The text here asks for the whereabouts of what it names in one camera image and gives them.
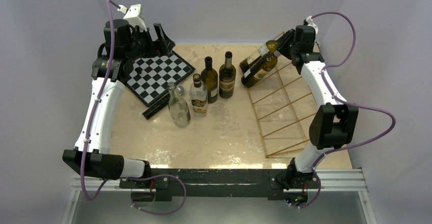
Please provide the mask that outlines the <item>green wine bottle dark label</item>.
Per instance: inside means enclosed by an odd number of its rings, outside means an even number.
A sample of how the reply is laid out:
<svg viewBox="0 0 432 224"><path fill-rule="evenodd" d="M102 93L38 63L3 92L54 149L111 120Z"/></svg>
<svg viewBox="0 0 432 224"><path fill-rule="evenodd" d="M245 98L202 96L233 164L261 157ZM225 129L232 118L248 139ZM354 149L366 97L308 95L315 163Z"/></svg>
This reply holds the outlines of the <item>green wine bottle dark label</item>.
<svg viewBox="0 0 432 224"><path fill-rule="evenodd" d="M246 88L253 87L256 83L262 80L270 71L272 71L277 63L280 52L268 52L264 54L254 65L248 69L241 77L241 83Z"/></svg>

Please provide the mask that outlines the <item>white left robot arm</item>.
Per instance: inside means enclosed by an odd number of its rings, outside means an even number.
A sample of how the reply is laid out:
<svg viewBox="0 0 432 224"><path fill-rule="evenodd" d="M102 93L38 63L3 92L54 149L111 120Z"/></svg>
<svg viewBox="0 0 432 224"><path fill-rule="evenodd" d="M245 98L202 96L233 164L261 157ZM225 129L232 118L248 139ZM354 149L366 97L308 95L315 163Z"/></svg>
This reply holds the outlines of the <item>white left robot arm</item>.
<svg viewBox="0 0 432 224"><path fill-rule="evenodd" d="M157 39L149 30L132 26L127 20L115 19L105 24L105 42L92 64L92 95L86 119L72 150L64 150L62 160L82 177L117 180L132 178L145 188L152 181L149 162L111 154L111 130L115 110L133 64L140 58L157 58L175 47L160 23L154 23Z"/></svg>

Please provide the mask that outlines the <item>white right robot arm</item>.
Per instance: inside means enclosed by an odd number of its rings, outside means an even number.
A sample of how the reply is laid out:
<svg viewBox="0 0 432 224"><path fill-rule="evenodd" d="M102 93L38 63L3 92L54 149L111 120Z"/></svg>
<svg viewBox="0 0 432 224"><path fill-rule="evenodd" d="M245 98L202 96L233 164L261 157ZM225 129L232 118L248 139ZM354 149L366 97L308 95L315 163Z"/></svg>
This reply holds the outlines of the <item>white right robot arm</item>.
<svg viewBox="0 0 432 224"><path fill-rule="evenodd" d="M317 104L317 112L309 127L309 143L294 158L286 173L287 183L298 187L312 176L324 154L351 143L359 110L346 105L325 70L319 52L314 52L316 29L298 25L283 35L277 52L291 60L298 74L307 82Z"/></svg>

